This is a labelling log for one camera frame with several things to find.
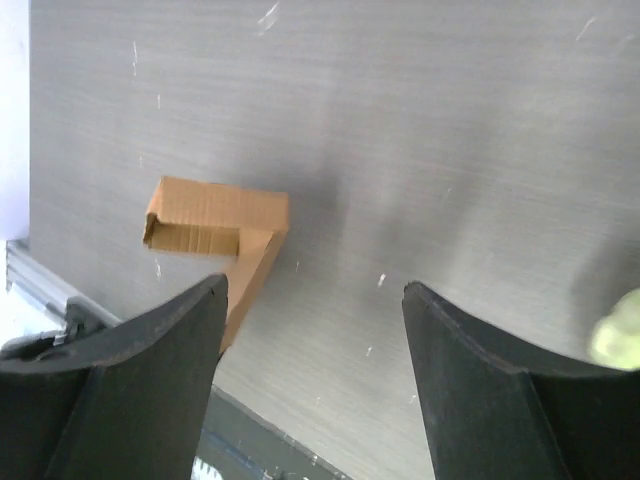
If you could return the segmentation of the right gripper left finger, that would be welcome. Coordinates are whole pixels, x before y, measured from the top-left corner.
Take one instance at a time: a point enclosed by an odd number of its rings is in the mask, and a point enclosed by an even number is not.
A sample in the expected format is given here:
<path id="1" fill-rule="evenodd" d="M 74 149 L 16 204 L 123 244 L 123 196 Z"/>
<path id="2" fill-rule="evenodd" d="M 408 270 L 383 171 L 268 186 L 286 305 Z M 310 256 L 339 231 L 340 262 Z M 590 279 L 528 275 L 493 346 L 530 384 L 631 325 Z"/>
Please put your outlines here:
<path id="1" fill-rule="evenodd" d="M 189 478 L 227 306 L 211 275 L 117 326 L 4 347 L 2 477 Z"/>

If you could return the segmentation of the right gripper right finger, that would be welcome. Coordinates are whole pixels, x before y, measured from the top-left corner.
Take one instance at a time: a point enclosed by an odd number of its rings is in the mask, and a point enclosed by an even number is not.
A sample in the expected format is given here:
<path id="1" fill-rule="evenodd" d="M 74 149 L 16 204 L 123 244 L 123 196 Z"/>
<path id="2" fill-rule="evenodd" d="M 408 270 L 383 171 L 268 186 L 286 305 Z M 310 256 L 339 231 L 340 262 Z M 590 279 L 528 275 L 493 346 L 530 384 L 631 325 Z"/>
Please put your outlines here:
<path id="1" fill-rule="evenodd" d="M 403 318 L 438 479 L 635 479 L 639 375 L 531 344 L 406 285 Z"/>

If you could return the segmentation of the brown cardboard paper box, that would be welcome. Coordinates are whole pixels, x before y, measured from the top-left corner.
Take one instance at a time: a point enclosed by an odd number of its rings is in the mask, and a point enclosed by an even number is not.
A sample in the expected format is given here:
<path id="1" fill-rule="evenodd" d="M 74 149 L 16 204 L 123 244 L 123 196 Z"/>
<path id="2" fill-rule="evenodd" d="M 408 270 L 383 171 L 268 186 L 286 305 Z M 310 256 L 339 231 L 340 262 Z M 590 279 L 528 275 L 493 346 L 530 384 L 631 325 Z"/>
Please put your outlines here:
<path id="1" fill-rule="evenodd" d="M 149 202 L 143 244 L 151 250 L 230 256 L 228 310 L 220 351 L 234 342 L 290 226 L 283 192 L 163 176 Z"/>

